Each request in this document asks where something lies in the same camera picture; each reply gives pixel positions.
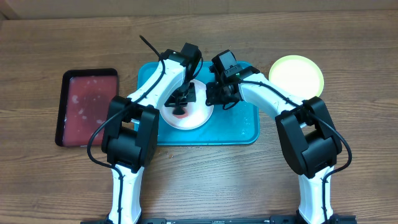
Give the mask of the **yellow-green plate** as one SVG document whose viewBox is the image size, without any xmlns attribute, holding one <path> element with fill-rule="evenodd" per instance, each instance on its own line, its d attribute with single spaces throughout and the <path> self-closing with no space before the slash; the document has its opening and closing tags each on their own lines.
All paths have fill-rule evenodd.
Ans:
<svg viewBox="0 0 398 224">
<path fill-rule="evenodd" d="M 320 67 L 301 55 L 286 55 L 276 60 L 269 70 L 269 81 L 306 100 L 320 96 L 324 89 Z"/>
</svg>

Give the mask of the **orange and green sponge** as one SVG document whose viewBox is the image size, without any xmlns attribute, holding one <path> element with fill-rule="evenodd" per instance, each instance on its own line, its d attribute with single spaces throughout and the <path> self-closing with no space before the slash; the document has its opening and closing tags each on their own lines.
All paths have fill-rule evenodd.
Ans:
<svg viewBox="0 0 398 224">
<path fill-rule="evenodd" d="M 173 109 L 172 114 L 177 118 L 177 119 L 184 119 L 189 116 L 188 111 L 185 109 L 185 107 L 176 107 Z"/>
</svg>

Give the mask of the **white plate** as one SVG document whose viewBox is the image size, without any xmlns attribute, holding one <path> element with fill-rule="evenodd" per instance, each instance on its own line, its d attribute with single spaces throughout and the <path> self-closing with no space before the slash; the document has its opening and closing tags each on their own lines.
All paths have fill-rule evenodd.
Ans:
<svg viewBox="0 0 398 224">
<path fill-rule="evenodd" d="M 206 85 L 198 80 L 192 80 L 191 83 L 195 87 L 196 101 L 189 102 L 182 108 L 184 114 L 173 114 L 172 107 L 163 106 L 160 109 L 163 119 L 174 128 L 182 130 L 198 128 L 209 120 L 213 112 L 214 106 L 206 105 Z"/>
</svg>

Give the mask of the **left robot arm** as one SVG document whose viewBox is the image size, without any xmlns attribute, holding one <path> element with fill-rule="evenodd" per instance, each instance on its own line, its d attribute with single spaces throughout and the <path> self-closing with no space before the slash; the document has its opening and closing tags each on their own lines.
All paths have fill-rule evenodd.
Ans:
<svg viewBox="0 0 398 224">
<path fill-rule="evenodd" d="M 201 60 L 198 46 L 166 50 L 146 82 L 128 97 L 115 96 L 104 124 L 102 151 L 113 174 L 107 223 L 139 223 L 142 177 L 156 150 L 160 108 L 180 87 L 188 88 Z"/>
</svg>

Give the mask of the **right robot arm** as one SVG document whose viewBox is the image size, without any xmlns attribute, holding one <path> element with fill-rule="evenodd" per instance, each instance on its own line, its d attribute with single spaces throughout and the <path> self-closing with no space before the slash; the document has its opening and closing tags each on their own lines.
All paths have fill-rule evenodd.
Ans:
<svg viewBox="0 0 398 224">
<path fill-rule="evenodd" d="M 342 151 L 328 109 L 319 97 L 305 100 L 272 84 L 253 66 L 242 67 L 230 50 L 211 60 L 215 81 L 206 86 L 206 105 L 228 110 L 244 101 L 274 119 L 285 161 L 298 175 L 299 223 L 340 223 L 331 207 L 331 176 Z"/>
</svg>

